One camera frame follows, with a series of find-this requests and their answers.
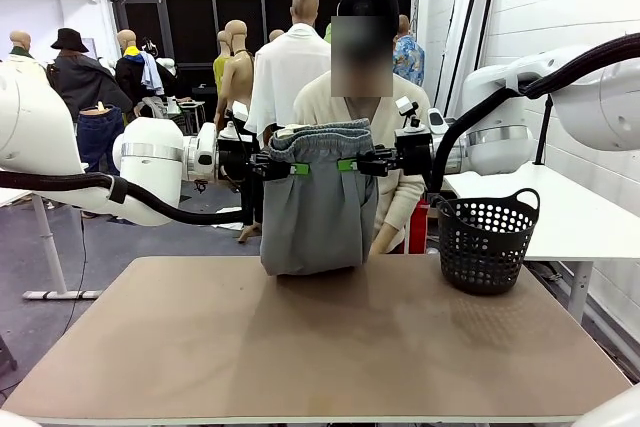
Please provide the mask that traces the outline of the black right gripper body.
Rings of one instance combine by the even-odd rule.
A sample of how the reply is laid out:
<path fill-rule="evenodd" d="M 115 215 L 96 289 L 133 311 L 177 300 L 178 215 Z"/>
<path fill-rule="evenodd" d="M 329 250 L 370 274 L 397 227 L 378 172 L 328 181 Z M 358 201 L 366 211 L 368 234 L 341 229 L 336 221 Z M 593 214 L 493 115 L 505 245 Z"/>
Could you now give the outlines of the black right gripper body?
<path fill-rule="evenodd" d="M 395 149 L 397 165 L 406 176 L 428 178 L 432 167 L 432 135 L 426 129 L 396 129 Z"/>

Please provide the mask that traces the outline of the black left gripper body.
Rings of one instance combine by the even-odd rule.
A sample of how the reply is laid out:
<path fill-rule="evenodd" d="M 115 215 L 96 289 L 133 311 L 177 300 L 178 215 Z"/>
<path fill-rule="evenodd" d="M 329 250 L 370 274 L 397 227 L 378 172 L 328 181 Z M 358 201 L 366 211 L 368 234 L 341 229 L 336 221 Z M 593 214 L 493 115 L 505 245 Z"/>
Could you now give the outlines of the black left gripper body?
<path fill-rule="evenodd" d="M 243 182 L 249 172 L 251 155 L 259 151 L 259 143 L 253 135 L 217 140 L 217 174 L 219 180 Z"/>

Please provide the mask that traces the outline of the person's left hand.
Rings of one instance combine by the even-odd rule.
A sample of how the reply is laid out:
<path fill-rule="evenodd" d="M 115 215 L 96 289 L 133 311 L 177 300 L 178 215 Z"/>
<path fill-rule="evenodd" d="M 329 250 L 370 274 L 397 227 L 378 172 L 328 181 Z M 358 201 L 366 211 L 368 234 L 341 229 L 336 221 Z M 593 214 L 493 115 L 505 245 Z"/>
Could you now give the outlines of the person's left hand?
<path fill-rule="evenodd" d="M 398 235 L 398 229 L 396 229 L 393 225 L 383 223 L 371 244 L 369 254 L 379 255 L 388 253 L 398 244 L 398 242 L 396 241 Z"/>

